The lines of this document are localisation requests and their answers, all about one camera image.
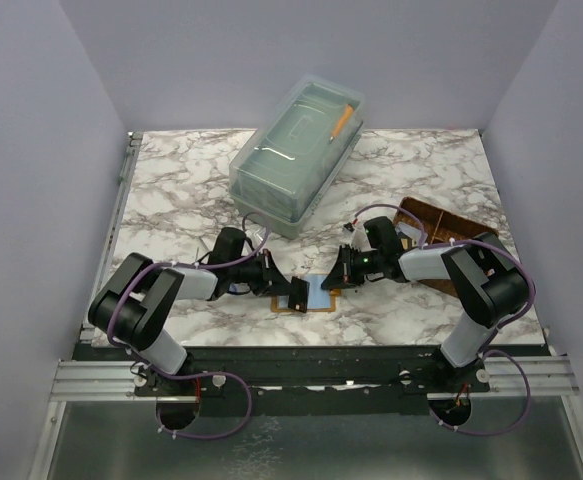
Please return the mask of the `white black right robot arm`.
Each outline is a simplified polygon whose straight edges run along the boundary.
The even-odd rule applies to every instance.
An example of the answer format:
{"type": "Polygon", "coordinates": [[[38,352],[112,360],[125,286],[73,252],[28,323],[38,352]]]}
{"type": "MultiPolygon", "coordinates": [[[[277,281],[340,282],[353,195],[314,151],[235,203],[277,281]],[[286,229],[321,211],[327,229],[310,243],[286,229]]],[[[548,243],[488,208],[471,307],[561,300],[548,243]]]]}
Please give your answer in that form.
{"type": "Polygon", "coordinates": [[[383,279],[451,282],[463,312],[437,348],[437,362],[430,370],[433,384],[442,391],[451,392],[464,384],[466,367],[478,360],[496,332],[524,316],[533,305],[534,282],[494,234],[408,247],[410,238],[398,233],[386,217],[365,222],[363,230],[370,249],[340,246],[321,288],[345,290],[383,279]]]}

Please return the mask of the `black credit card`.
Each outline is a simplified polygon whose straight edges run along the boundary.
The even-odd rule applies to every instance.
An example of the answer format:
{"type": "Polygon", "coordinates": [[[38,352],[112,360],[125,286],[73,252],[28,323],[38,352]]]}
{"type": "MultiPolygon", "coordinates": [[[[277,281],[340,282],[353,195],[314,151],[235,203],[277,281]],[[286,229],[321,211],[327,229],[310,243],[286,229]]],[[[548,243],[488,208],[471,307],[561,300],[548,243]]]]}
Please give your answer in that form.
{"type": "Polygon", "coordinates": [[[307,281],[293,277],[288,291],[287,308],[295,312],[306,313],[309,291],[310,284],[307,281]]]}

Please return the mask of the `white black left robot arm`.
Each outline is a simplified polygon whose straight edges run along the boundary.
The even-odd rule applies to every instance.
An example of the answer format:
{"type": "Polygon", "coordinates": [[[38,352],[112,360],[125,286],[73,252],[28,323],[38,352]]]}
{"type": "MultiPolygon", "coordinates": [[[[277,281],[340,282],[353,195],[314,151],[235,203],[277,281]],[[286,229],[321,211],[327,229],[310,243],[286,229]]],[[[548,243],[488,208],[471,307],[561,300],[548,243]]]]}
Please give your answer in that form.
{"type": "Polygon", "coordinates": [[[282,296],[292,308],[306,309],[308,284],[285,278],[261,246],[245,255],[247,243],[244,231],[225,227],[200,264],[158,263],[131,253],[92,300],[88,322],[112,344],[129,348],[159,369],[158,382],[168,393],[183,394],[192,385],[193,372],[185,364],[186,349],[165,330],[175,301],[213,301],[245,285],[255,296],[282,296]]]}

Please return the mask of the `tan card holder wallet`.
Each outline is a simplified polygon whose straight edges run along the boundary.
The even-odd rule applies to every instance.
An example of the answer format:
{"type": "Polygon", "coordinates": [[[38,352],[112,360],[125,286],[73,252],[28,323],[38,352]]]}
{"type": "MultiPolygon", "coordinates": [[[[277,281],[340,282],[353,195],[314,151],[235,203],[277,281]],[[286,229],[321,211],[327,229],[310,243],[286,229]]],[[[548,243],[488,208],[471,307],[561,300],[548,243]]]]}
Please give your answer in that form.
{"type": "Polygon", "coordinates": [[[326,279],[325,274],[307,274],[301,280],[308,284],[308,296],[306,307],[300,310],[291,308],[287,296],[277,296],[271,300],[271,311],[274,313],[331,313],[337,309],[336,299],[341,296],[340,289],[323,290],[322,282],[326,279]]]}

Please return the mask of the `grey credit card stack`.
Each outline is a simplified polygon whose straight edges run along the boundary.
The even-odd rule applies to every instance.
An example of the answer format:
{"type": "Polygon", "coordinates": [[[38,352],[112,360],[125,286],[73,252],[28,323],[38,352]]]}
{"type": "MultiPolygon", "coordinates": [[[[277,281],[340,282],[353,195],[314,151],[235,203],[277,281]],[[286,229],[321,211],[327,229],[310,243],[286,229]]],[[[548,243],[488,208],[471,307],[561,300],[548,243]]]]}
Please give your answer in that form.
{"type": "Polygon", "coordinates": [[[409,237],[414,245],[418,245],[421,240],[426,240],[427,238],[427,234],[420,228],[416,228],[404,222],[397,223],[396,232],[409,237]]]}

